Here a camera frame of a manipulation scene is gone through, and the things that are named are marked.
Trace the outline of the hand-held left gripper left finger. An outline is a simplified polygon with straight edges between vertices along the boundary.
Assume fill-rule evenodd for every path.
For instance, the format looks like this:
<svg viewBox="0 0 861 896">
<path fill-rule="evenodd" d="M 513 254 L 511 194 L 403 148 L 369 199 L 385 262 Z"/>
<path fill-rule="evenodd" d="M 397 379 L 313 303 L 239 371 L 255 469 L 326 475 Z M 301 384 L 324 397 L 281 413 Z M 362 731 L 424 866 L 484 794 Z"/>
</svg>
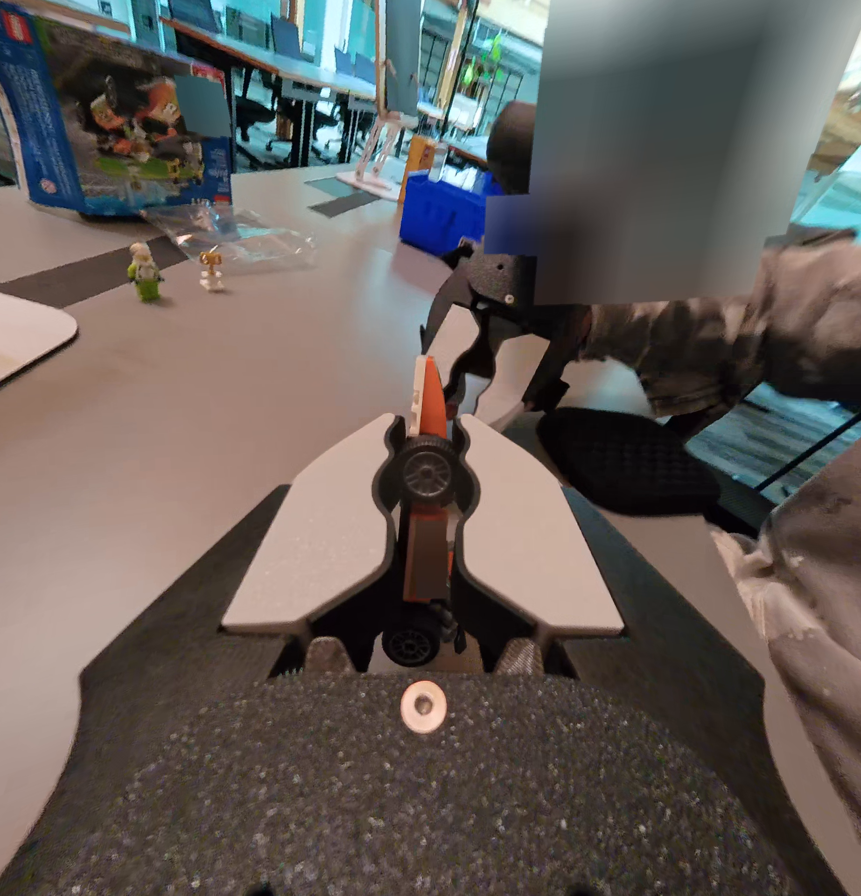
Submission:
<svg viewBox="0 0 861 896">
<path fill-rule="evenodd" d="M 225 612 L 226 632 L 305 637 L 390 569 L 399 499 L 384 476 L 404 424 L 384 413 L 294 478 Z"/>
</svg>

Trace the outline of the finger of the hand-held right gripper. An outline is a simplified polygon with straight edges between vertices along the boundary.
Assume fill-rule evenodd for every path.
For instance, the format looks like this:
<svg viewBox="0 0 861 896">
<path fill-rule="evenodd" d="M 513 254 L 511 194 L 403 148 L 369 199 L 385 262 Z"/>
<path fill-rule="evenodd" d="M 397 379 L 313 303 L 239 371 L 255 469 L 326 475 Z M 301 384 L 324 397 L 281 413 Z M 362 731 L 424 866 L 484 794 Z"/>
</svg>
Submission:
<svg viewBox="0 0 861 896">
<path fill-rule="evenodd" d="M 480 392 L 473 417 L 495 431 L 502 431 L 525 411 L 525 394 L 549 347 L 542 337 L 509 337 L 501 340 L 492 358 L 490 382 Z"/>
<path fill-rule="evenodd" d="M 490 314 L 451 305 L 429 342 L 427 355 L 436 365 L 446 409 L 458 409 L 467 389 L 467 377 L 491 384 L 494 351 L 490 338 Z"/>
</svg>

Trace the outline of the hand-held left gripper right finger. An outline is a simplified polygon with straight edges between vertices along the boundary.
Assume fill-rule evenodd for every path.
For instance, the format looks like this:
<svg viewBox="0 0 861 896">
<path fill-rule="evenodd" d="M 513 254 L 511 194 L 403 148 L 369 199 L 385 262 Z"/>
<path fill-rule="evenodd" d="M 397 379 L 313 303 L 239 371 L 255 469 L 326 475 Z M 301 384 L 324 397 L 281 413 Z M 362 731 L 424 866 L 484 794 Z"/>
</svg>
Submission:
<svg viewBox="0 0 861 896">
<path fill-rule="evenodd" d="M 475 416 L 458 423 L 474 487 L 461 523 L 469 577 L 543 636 L 623 633 L 623 617 L 560 481 Z"/>
</svg>

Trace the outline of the orange lego race car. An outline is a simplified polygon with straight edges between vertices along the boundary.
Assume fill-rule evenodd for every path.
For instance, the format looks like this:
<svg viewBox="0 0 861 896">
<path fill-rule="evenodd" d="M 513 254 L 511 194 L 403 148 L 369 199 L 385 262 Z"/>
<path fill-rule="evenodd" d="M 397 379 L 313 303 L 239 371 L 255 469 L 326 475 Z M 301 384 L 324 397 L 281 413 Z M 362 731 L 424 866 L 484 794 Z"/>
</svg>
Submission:
<svg viewBox="0 0 861 896">
<path fill-rule="evenodd" d="M 466 636 L 452 606 L 457 500 L 467 487 L 435 360 L 417 357 L 407 417 L 391 431 L 392 457 L 381 497 L 398 511 L 392 565 L 381 599 L 381 646 L 397 666 L 430 664 L 444 644 L 456 653 Z"/>
</svg>

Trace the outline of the person's right forearm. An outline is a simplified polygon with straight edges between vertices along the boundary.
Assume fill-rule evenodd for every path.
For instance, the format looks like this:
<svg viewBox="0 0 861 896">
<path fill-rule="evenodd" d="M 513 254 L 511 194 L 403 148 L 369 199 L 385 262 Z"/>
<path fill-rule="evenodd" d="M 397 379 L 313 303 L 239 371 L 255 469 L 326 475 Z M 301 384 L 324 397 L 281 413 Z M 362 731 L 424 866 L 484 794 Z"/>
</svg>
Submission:
<svg viewBox="0 0 861 896">
<path fill-rule="evenodd" d="M 634 371 L 657 418 L 709 425 L 761 384 L 861 408 L 861 245 L 793 228 L 766 245 L 748 294 L 593 308 L 579 356 Z"/>
</svg>

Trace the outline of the green lego minifigure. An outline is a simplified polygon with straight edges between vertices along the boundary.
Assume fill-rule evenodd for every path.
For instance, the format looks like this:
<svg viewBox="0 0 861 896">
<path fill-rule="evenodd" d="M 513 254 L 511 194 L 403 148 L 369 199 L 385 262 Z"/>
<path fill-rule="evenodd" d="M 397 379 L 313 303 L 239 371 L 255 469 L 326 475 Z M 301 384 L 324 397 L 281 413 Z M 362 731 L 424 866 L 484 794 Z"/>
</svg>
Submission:
<svg viewBox="0 0 861 896">
<path fill-rule="evenodd" d="M 126 274 L 140 301 L 145 304 L 160 302 L 163 277 L 150 247 L 145 242 L 135 242 L 129 247 L 129 252 L 131 263 Z"/>
</svg>

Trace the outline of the blue lego set box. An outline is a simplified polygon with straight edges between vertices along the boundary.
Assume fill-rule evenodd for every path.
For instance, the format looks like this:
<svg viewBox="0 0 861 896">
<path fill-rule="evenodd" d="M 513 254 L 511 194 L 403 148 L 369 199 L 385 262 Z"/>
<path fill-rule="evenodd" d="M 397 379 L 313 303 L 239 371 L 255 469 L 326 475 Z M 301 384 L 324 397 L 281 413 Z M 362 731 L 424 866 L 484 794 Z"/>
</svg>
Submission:
<svg viewBox="0 0 861 896">
<path fill-rule="evenodd" d="M 128 218 L 232 202 L 231 110 L 209 64 L 0 2 L 0 118 L 37 205 Z"/>
</svg>

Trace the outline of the blue plastic bin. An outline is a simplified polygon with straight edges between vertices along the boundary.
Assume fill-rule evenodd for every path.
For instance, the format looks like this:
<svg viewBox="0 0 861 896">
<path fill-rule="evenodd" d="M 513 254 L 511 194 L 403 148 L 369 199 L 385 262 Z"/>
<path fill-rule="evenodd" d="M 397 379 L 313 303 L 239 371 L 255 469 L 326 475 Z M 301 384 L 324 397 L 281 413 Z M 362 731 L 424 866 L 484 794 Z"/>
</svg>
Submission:
<svg viewBox="0 0 861 896">
<path fill-rule="evenodd" d="M 480 242 L 487 200 L 501 194 L 488 172 L 478 190 L 432 181 L 428 172 L 415 172 L 406 179 L 400 241 L 438 258 L 454 251 L 463 239 Z"/>
</svg>

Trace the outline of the black mesh office chair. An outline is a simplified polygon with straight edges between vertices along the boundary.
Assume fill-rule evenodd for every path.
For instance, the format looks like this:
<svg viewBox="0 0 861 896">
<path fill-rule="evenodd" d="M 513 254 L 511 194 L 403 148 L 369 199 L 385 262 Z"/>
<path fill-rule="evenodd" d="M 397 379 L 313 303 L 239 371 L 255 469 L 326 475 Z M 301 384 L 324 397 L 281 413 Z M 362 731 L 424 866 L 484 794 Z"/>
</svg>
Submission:
<svg viewBox="0 0 861 896">
<path fill-rule="evenodd" d="M 568 485 L 605 510 L 633 517 L 704 514 L 721 497 L 711 470 L 653 420 L 558 408 L 539 420 L 537 435 Z"/>
</svg>

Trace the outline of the orange cardboard box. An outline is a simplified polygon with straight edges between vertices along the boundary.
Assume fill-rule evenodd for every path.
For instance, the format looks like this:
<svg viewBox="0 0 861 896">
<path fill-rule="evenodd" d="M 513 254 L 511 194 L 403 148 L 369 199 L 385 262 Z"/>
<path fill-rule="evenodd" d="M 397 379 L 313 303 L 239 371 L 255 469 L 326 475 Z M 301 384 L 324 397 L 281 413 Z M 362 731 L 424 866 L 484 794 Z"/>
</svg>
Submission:
<svg viewBox="0 0 861 896">
<path fill-rule="evenodd" d="M 447 147 L 432 137 L 414 133 L 409 144 L 404 177 L 415 173 L 439 171 L 447 157 Z"/>
</svg>

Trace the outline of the white display stand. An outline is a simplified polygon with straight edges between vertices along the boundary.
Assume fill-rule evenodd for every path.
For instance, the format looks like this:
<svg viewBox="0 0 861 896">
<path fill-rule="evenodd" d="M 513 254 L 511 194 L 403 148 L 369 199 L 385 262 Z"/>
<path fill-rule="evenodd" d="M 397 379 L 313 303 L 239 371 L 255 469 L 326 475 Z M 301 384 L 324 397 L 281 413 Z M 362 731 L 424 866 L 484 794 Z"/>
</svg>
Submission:
<svg viewBox="0 0 861 896">
<path fill-rule="evenodd" d="M 399 137 L 417 124 L 416 117 L 404 117 L 400 113 L 377 114 L 356 168 L 339 172 L 335 178 L 371 196 L 397 203 L 401 187 L 384 178 L 382 172 Z"/>
</svg>

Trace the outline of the clear plastic bag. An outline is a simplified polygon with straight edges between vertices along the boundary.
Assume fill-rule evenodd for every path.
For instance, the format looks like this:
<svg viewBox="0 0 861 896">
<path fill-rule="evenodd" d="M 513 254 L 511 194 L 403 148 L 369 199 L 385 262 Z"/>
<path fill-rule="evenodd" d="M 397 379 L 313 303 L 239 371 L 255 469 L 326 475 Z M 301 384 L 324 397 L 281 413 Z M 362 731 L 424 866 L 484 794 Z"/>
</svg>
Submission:
<svg viewBox="0 0 861 896">
<path fill-rule="evenodd" d="M 220 269 L 233 276 L 303 271 L 317 264 L 312 236 L 227 203 L 151 207 L 141 216 L 202 268 L 207 253 L 220 255 Z"/>
</svg>

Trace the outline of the tall black panel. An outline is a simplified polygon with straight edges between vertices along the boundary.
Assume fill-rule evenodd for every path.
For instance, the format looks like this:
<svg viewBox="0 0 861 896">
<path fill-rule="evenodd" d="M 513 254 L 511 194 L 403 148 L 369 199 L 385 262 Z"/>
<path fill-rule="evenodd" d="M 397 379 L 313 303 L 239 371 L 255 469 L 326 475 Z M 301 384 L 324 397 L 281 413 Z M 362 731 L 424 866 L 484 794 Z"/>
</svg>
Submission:
<svg viewBox="0 0 861 896">
<path fill-rule="evenodd" d="M 378 1 L 378 108 L 387 116 L 418 117 L 421 1 Z"/>
</svg>

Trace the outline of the long wooden office desk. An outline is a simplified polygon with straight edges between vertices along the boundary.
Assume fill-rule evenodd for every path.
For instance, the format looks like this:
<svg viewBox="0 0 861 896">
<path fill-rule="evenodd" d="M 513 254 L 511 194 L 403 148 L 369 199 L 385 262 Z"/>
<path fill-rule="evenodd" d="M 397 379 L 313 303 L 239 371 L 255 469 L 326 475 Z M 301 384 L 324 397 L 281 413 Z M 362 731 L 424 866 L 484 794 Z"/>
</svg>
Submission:
<svg viewBox="0 0 861 896">
<path fill-rule="evenodd" d="M 308 165 L 311 127 L 320 92 L 329 91 L 336 98 L 343 98 L 346 109 L 338 163 L 350 163 L 357 131 L 357 116 L 362 111 L 371 114 L 375 112 L 377 89 L 373 84 L 353 75 L 336 73 L 313 63 L 260 49 L 219 33 L 213 34 L 171 17 L 161 16 L 159 20 L 162 25 L 175 32 L 179 52 L 223 72 L 231 118 L 235 118 L 235 93 L 231 84 L 233 71 L 240 70 L 244 73 L 244 90 L 247 90 L 254 71 L 265 72 L 280 82 L 280 94 L 300 105 L 300 114 L 295 116 L 295 136 L 289 156 L 289 165 L 293 168 Z"/>
</svg>

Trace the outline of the white booklet stand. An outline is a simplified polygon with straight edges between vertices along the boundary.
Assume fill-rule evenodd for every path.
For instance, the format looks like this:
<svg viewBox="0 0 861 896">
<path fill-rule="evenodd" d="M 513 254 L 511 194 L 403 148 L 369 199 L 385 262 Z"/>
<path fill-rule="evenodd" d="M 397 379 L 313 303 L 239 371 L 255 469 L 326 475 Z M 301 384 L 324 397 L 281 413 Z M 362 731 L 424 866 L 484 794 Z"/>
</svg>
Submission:
<svg viewBox="0 0 861 896">
<path fill-rule="evenodd" d="M 0 386 L 78 335 L 67 312 L 0 292 Z"/>
</svg>

